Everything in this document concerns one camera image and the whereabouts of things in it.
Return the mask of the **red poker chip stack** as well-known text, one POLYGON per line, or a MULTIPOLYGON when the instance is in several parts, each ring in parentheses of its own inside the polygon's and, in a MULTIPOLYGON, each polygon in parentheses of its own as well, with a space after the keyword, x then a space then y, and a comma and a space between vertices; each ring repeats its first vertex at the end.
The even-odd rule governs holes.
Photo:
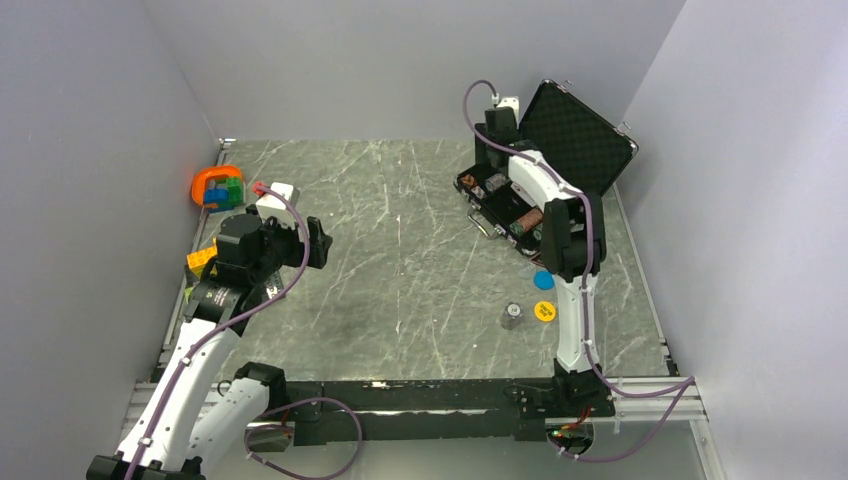
POLYGON ((533 207, 516 221, 519 221, 524 226, 527 233, 543 221, 543 212, 538 207, 533 207))

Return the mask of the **yellow toy block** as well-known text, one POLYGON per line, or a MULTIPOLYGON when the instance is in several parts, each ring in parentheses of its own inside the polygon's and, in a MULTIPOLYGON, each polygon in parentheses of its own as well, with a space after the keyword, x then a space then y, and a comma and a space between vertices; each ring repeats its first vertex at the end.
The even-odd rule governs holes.
POLYGON ((189 253, 186 256, 186 264, 190 271, 200 275, 210 259, 217 255, 215 245, 189 253))

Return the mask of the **green toy block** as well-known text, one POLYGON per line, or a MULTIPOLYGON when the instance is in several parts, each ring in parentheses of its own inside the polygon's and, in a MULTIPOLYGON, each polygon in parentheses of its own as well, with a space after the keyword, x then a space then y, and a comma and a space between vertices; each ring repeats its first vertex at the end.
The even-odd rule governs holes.
POLYGON ((227 202, 232 205, 240 205, 244 202, 244 181, 241 177, 229 177, 224 182, 227 193, 227 202))

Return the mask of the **black poker chip case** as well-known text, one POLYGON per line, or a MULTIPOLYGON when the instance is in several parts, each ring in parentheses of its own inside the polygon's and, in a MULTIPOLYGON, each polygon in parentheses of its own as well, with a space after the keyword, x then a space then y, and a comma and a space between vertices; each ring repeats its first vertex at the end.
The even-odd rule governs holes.
MULTIPOLYGON (((516 113, 519 132, 539 150, 554 170, 574 187, 596 196, 604 195, 638 152, 638 145, 552 80, 537 88, 525 113, 516 113)), ((537 207, 517 184, 508 184, 493 193, 484 181, 501 173, 497 169, 472 165, 453 180, 455 189, 494 227, 495 238, 503 236, 523 256, 539 255, 541 227, 516 238, 509 225, 537 207), (471 193, 479 185, 487 196, 480 200, 471 193)))

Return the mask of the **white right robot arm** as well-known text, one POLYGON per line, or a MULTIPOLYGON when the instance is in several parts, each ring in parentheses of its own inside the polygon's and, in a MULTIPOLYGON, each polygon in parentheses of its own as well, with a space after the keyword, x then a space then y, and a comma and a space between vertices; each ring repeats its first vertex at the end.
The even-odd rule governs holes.
POLYGON ((516 109, 499 102, 473 126, 482 158, 504 171, 541 209, 538 259, 553 277, 559 335, 551 399, 572 416, 609 388, 596 361, 594 293, 605 254, 598 200, 572 186, 533 147, 519 147, 516 109))

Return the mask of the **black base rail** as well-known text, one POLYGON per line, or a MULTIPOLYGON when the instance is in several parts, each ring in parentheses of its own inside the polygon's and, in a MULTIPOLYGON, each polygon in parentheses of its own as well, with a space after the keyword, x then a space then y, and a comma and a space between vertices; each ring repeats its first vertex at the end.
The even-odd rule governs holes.
POLYGON ((615 415, 613 395, 592 373, 550 377, 286 381, 271 387, 257 427, 284 427, 297 446, 330 442, 506 437, 546 441, 615 415))

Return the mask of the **blue toy block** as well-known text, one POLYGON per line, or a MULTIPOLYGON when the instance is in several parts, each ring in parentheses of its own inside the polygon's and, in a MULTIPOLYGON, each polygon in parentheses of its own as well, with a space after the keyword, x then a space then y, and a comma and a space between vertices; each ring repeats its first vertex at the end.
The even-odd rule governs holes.
POLYGON ((229 202, 229 191, 224 188, 213 188, 203 192, 202 205, 205 208, 219 208, 229 202))

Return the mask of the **perforated metal plate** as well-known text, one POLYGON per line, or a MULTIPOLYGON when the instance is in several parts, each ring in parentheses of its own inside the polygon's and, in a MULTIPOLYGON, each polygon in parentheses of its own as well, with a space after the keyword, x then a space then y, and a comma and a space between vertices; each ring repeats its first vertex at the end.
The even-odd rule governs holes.
POLYGON ((269 306, 273 305, 275 302, 277 302, 279 299, 284 298, 285 293, 283 292, 283 290, 285 289, 285 287, 286 285, 282 278, 281 272, 274 272, 264 283, 264 290, 261 296, 262 302, 260 303, 260 306, 263 309, 266 309, 269 306))

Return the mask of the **aluminium frame rail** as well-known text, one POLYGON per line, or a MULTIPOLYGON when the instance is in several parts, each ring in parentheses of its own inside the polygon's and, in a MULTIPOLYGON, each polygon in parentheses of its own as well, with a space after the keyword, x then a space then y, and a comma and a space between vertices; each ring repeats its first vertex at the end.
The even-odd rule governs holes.
MULTIPOLYGON (((623 396, 612 392, 604 402, 591 406, 587 420, 594 423, 705 421, 702 396, 695 384, 683 390, 655 395, 672 387, 678 377, 619 377, 617 387, 631 393, 623 396)), ((578 420, 577 410, 557 410, 545 398, 543 379, 430 380, 430 381, 338 381, 292 382, 293 400, 324 395, 346 403, 356 413, 381 418, 405 414, 483 415, 505 413, 508 418, 529 421, 543 419, 547 424, 571 423, 578 420)))

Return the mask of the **orange plastic bowl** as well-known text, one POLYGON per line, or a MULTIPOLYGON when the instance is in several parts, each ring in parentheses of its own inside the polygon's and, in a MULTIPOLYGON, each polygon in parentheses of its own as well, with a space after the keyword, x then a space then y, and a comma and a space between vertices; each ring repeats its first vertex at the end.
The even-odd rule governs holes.
MULTIPOLYGON (((202 195, 205 190, 213 189, 213 188, 224 188, 224 182, 229 177, 241 177, 243 179, 243 175, 241 170, 238 167, 233 165, 221 165, 209 167, 198 172, 191 183, 190 187, 190 196, 192 201, 202 207, 202 195)), ((226 205, 221 205, 219 208, 205 208, 210 212, 220 212, 220 211, 228 211, 232 210, 238 206, 243 205, 244 202, 240 205, 232 205, 227 203, 226 205)))

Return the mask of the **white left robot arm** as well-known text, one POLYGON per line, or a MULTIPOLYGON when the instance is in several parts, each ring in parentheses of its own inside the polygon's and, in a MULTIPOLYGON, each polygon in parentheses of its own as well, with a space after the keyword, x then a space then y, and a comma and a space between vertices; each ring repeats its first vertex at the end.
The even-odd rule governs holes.
POLYGON ((185 306, 176 348, 143 413, 112 455, 93 458, 89 479, 203 479, 253 417, 279 417, 289 399, 282 369, 247 363, 223 400, 201 409, 249 318, 271 302, 266 284, 283 267, 321 269, 333 243, 316 217, 287 227, 253 209, 226 218, 185 306))

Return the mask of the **blue round button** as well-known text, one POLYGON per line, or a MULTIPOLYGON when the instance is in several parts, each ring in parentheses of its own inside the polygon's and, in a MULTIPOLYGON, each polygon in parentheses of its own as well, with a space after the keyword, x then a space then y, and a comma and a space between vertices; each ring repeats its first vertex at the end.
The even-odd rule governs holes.
POLYGON ((533 284, 536 288, 547 291, 555 288, 554 276, 546 270, 536 271, 533 275, 533 284))

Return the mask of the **blue orange ten chip stack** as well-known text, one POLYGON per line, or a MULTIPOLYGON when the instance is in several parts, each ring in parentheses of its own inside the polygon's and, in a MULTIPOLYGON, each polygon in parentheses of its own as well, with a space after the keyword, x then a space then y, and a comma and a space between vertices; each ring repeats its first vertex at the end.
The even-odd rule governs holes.
POLYGON ((479 185, 472 187, 472 188, 471 188, 471 193, 472 193, 472 194, 473 194, 476 198, 478 198, 478 199, 480 199, 480 200, 484 199, 484 198, 487 196, 487 194, 486 194, 485 190, 484 190, 483 188, 481 188, 479 185))

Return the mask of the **yellow dealer button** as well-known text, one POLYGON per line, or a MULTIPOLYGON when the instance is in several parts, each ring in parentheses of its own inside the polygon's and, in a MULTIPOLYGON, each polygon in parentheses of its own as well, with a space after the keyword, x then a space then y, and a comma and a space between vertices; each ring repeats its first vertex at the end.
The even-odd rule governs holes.
POLYGON ((534 316, 537 320, 545 323, 552 322, 557 317, 556 306, 549 301, 540 301, 534 305, 534 316))

